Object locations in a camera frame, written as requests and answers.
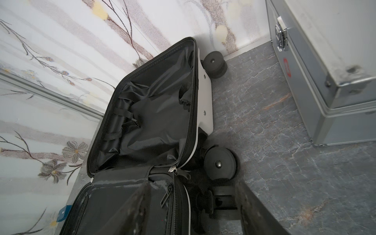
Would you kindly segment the white hard-shell suitcase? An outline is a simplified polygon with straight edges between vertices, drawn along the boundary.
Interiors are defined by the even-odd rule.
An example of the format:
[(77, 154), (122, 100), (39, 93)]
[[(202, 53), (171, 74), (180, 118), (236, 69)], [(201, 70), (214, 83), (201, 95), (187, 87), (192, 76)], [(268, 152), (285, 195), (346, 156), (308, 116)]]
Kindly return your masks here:
[(238, 220), (238, 173), (229, 149), (204, 148), (213, 132), (212, 83), (227, 70), (214, 51), (200, 59), (185, 38), (125, 77), (115, 89), (88, 155), (91, 177), (61, 229), (63, 235), (99, 230), (144, 183), (151, 186), (145, 235), (203, 234), (202, 214)]

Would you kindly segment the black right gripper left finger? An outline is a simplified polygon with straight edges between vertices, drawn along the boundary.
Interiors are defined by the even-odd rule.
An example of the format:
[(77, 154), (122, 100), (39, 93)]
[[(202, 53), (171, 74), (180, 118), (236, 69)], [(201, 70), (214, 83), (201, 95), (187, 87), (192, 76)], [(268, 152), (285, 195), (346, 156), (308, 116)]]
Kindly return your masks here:
[(101, 235), (145, 235), (150, 214), (151, 186), (144, 182), (99, 230)]

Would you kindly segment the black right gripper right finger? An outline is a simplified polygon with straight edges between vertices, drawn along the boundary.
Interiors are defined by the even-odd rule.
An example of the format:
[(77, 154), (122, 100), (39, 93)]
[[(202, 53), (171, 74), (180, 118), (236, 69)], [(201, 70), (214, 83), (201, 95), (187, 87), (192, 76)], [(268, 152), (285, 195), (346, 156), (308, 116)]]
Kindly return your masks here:
[(245, 182), (235, 184), (235, 201), (244, 235), (288, 235)]

